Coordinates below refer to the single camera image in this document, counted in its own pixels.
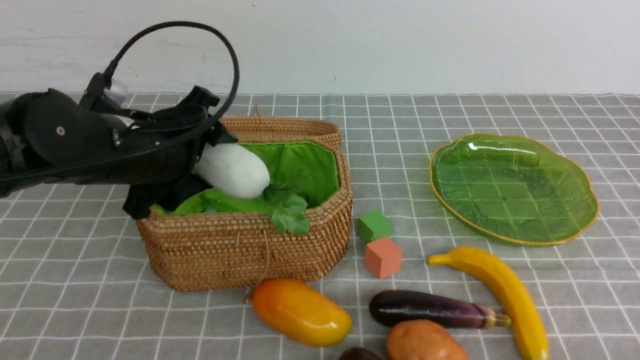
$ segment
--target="toy white radish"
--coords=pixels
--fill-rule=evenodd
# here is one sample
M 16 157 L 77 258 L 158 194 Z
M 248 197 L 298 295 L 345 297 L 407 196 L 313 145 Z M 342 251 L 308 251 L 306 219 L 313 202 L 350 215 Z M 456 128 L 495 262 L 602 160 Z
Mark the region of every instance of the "toy white radish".
M 237 143 L 206 144 L 193 173 L 238 199 L 255 199 L 269 186 L 269 170 L 256 154 Z

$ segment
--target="wicker basket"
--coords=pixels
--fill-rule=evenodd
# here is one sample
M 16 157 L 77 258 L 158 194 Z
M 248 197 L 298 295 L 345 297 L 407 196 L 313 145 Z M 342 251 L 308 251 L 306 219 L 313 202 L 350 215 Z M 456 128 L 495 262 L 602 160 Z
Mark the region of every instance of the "wicker basket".
M 248 117 L 223 117 L 220 121 L 242 142 L 288 142 L 319 140 L 340 149 L 342 136 L 338 125 L 320 119 L 263 117 L 257 106 Z
M 253 130 L 249 120 L 256 121 L 248 118 L 227 122 L 241 142 L 306 140 L 331 150 L 337 160 L 339 189 L 320 206 L 306 210 L 309 232 L 305 236 L 280 234 L 264 213 L 205 213 L 171 217 L 152 210 L 148 218 L 137 221 L 136 225 L 145 243 L 151 268 L 177 291 L 251 286 L 264 273 L 267 253 L 269 268 L 266 278 L 315 281 L 326 275 L 346 253 L 353 192 L 347 159 L 339 151 L 339 133 L 337 138 L 330 131 L 317 134 L 322 129 L 320 124 L 277 118 L 272 119 L 276 124 L 272 124 L 270 129 L 285 129 L 285 124 L 293 123 L 298 124 L 294 128 L 297 133 L 260 134 Z M 333 138 L 334 144 L 329 145 L 314 136 Z

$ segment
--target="dark eggplant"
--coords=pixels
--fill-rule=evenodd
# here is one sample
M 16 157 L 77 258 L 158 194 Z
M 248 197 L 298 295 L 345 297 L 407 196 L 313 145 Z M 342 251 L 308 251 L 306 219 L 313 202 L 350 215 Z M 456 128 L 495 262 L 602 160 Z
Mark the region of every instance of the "dark eggplant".
M 382 360 L 382 358 L 363 347 L 350 347 L 340 355 L 338 360 Z
M 446 328 L 491 329 L 510 326 L 509 316 L 489 307 L 412 290 L 385 290 L 369 302 L 371 317 L 392 327 L 407 320 L 431 320 Z

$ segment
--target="leaf-shaped plate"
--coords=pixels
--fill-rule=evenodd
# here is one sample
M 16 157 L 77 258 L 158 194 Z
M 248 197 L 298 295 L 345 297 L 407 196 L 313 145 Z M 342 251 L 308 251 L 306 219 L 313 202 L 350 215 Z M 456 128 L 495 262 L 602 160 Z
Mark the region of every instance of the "leaf-shaped plate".
M 434 152 L 429 175 L 436 197 L 458 220 L 511 244 L 564 243 L 600 212 L 578 165 L 522 136 L 462 136 Z

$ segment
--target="toy banana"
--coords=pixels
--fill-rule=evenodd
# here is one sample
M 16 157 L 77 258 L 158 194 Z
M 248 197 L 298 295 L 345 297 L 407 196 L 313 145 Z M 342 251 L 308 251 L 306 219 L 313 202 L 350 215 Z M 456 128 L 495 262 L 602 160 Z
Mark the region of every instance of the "toy banana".
M 504 261 L 476 247 L 460 246 L 427 258 L 429 265 L 449 265 L 482 281 L 511 317 L 523 360 L 548 360 L 549 345 L 536 305 L 517 274 Z

